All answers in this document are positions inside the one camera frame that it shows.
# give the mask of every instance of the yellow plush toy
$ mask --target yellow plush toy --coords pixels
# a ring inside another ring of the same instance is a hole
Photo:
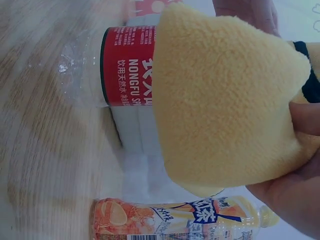
[[[152,74],[169,177],[206,197],[304,165],[320,139],[294,131],[289,102],[320,102],[317,76],[318,43],[288,43],[236,17],[172,4],[157,27]]]

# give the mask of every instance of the clear plastic bottle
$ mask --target clear plastic bottle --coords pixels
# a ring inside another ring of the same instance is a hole
[[[260,228],[278,221],[270,208],[243,196],[168,204],[106,198],[94,205],[92,230],[95,240],[253,240]]]
[[[103,30],[84,30],[66,44],[58,71],[62,93],[70,103],[84,107],[108,107],[100,76]]]
[[[64,46],[59,85],[77,106],[152,104],[154,26],[85,30]]]

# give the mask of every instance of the red bottle label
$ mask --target red bottle label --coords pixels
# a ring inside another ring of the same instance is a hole
[[[152,105],[155,26],[110,27],[101,47],[101,83],[110,106]]]

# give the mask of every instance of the black stripe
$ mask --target black stripe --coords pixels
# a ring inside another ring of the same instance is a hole
[[[305,55],[310,61],[306,43],[303,41],[298,41],[294,42],[293,44],[295,49]],[[312,69],[312,66],[310,77],[302,87],[302,93],[309,103],[320,103],[320,82],[318,81],[315,71]]]
[[[105,74],[104,74],[104,52],[105,52],[105,46],[106,46],[106,40],[108,35],[109,28],[105,31],[102,39],[102,45],[101,45],[101,51],[100,51],[100,78],[101,78],[101,86],[102,86],[102,93],[104,96],[104,100],[106,104],[109,104],[106,85],[105,85]]]

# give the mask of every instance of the table surface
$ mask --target table surface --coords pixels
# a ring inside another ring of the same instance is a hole
[[[121,197],[121,146],[109,110],[70,106],[56,82],[69,38],[123,25],[110,13],[122,4],[0,2],[1,240],[88,240],[93,200]]]

